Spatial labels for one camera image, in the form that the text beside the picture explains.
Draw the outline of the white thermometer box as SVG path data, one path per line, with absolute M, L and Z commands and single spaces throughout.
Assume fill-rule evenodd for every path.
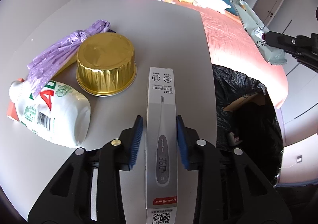
M 178 156 L 174 72 L 149 71 L 145 136 L 147 223 L 174 223 L 177 213 Z

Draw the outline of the orange red small box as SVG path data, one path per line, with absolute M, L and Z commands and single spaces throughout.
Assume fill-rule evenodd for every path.
M 19 113 L 17 107 L 23 101 L 23 88 L 22 84 L 25 80 L 20 78 L 16 81 L 13 81 L 9 87 L 9 98 L 10 102 L 7 108 L 7 117 L 18 122 L 19 121 Z

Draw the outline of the black trash bag bin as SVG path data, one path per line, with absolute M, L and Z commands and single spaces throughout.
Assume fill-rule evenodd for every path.
M 265 85 L 246 74 L 213 65 L 217 110 L 217 148 L 240 148 L 272 185 L 281 171 L 283 139 L 274 105 Z M 225 107 L 242 96 L 265 95 L 265 105 L 249 102 L 234 112 Z

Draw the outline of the cardboard piece in bin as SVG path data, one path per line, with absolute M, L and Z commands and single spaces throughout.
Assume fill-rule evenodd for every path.
M 235 110 L 237 110 L 238 108 L 240 108 L 241 106 L 249 102 L 256 103 L 257 105 L 265 105 L 265 95 L 255 93 L 253 95 L 242 96 L 239 99 L 233 101 L 227 107 L 225 107 L 223 111 L 234 112 Z

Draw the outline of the pink bed sheet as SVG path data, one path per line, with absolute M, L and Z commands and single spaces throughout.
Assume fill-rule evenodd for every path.
M 280 108 L 288 96 L 288 81 L 283 66 L 266 62 L 237 16 L 221 14 L 190 3 L 174 0 L 177 5 L 201 14 L 211 62 L 231 68 L 266 86 L 273 105 Z

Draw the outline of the gold foil container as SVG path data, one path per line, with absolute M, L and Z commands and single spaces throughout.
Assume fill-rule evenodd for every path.
M 99 33 L 80 45 L 76 79 L 87 93 L 112 96 L 127 89 L 135 77 L 135 49 L 125 36 Z

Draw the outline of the white milk bottle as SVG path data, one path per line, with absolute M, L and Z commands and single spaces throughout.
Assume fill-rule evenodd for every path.
M 49 81 L 39 95 L 27 81 L 14 81 L 9 97 L 21 124 L 51 143 L 75 148 L 85 140 L 91 119 L 88 99 L 69 85 Z

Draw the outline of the yellow paper piece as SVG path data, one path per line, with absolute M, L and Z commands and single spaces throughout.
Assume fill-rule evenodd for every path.
M 56 77 L 58 74 L 60 74 L 62 71 L 64 71 L 66 68 L 68 68 L 70 65 L 74 64 L 77 61 L 77 54 L 74 54 L 69 60 L 68 62 L 62 66 L 58 72 L 54 75 L 54 77 Z

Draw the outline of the white goose plush toy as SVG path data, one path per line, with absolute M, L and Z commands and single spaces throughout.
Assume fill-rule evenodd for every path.
M 223 0 L 194 0 L 192 5 L 196 7 L 201 7 L 203 9 L 212 9 L 221 14 L 225 14 L 225 10 L 231 8 L 231 5 L 227 4 Z

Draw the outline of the purple plastic bag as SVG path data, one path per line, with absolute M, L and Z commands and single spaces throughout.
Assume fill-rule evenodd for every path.
M 110 22 L 97 20 L 87 29 L 72 32 L 36 56 L 27 65 L 29 69 L 27 81 L 31 85 L 32 96 L 39 95 L 48 81 L 74 57 L 86 39 L 98 33 L 106 33 L 110 27 Z

